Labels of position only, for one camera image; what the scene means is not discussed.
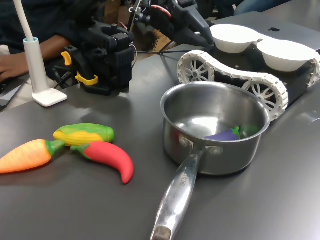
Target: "pot rim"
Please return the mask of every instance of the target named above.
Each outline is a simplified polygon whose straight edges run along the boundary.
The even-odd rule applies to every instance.
[[[217,140],[212,140],[212,139],[208,139],[208,138],[204,138],[204,137],[198,137],[195,135],[192,135],[190,133],[188,133],[187,131],[179,128],[177,125],[175,125],[167,116],[166,112],[165,112],[165,103],[168,99],[168,97],[170,95],[172,95],[174,92],[179,91],[180,89],[184,89],[184,88],[189,88],[190,85],[208,85],[208,86],[215,86],[217,88],[231,88],[231,89],[235,89],[237,91],[243,92],[244,94],[248,95],[248,97],[250,98],[254,98],[260,105],[261,107],[264,108],[264,115],[266,118],[266,121],[264,123],[263,128],[256,133],[255,135],[252,135],[250,137],[247,138],[243,138],[243,139],[239,139],[239,140],[232,140],[232,141],[217,141]],[[212,82],[212,81],[196,81],[196,82],[190,82],[190,83],[184,83],[184,84],[179,84],[177,86],[172,87],[171,89],[169,89],[161,98],[160,101],[160,107],[161,107],[161,112],[162,115],[164,117],[164,119],[166,121],[168,121],[168,123],[170,123],[175,129],[177,129],[178,131],[182,132],[183,134],[187,135],[187,136],[191,136],[192,138],[198,139],[198,140],[202,140],[202,141],[206,141],[206,142],[210,142],[210,143],[240,143],[240,142],[245,142],[251,139],[254,139],[256,137],[259,137],[260,135],[262,135],[269,127],[270,125],[270,112],[267,109],[267,106],[265,103],[263,103],[259,98],[257,98],[255,95],[253,95],[252,93],[237,87],[237,86],[233,86],[230,84],[225,84],[225,83],[221,83],[221,82]]]

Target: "hand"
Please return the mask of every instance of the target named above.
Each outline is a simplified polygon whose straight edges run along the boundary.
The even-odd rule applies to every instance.
[[[28,73],[28,63],[24,52],[0,56],[0,83]]]

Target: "toy vegetable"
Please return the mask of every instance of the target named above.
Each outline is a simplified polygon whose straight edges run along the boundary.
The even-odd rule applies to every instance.
[[[42,139],[27,142],[0,159],[0,174],[8,174],[40,167],[48,163],[64,141]]]
[[[235,128],[229,129],[212,136],[206,136],[206,139],[215,140],[215,141],[235,141],[240,139],[239,133],[240,127],[236,126]]]
[[[88,160],[117,169],[124,184],[127,184],[134,175],[131,158],[125,151],[111,143],[96,141],[82,146],[71,146],[71,150],[80,152]]]
[[[79,123],[60,127],[53,137],[67,146],[81,146],[92,142],[112,142],[115,132],[111,127],[93,123]]]

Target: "toy carrot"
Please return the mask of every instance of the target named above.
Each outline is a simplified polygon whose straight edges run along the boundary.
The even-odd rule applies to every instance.
[[[109,165],[121,173],[123,184],[127,184],[134,175],[134,164],[131,158],[120,147],[111,143],[96,141],[82,146],[71,146],[86,159]]]
[[[48,163],[59,149],[65,146],[62,140],[42,139],[27,142],[0,159],[0,174],[25,171]]]

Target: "yellow plastic part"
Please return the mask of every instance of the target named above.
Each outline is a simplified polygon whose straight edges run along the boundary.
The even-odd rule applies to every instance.
[[[53,134],[55,139],[63,140],[66,146],[81,146],[92,142],[103,142],[103,138],[97,133],[88,133],[86,131],[76,131],[72,134],[65,134],[62,131],[56,131]]]
[[[71,56],[68,52],[64,51],[61,53],[62,57],[64,58],[64,65],[70,66],[72,64]]]
[[[98,77],[96,75],[94,75],[94,79],[88,80],[88,79],[83,78],[79,72],[76,72],[76,73],[77,73],[77,76],[75,76],[75,79],[77,79],[79,82],[81,82],[87,86],[92,86],[92,85],[98,83]]]

